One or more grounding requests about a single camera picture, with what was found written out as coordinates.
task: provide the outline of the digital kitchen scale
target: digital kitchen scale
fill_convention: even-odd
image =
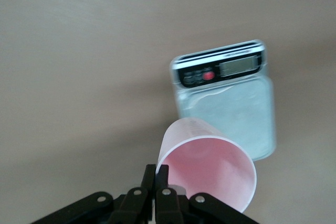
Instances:
[[[254,161],[274,151],[273,91],[262,41],[179,56],[171,73],[181,118],[203,119]]]

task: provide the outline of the scale display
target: scale display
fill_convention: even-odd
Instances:
[[[230,76],[233,74],[244,73],[253,71],[258,67],[258,60],[255,56],[232,60],[219,64],[220,75],[222,77]]]

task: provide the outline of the black control panel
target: black control panel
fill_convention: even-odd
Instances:
[[[256,73],[262,60],[261,52],[254,52],[177,69],[177,73],[184,87],[193,88]]]

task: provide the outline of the beige table surface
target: beige table surface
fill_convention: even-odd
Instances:
[[[0,0],[0,223],[118,196],[177,119],[169,63],[261,39],[275,153],[246,214],[336,223],[336,0]]]

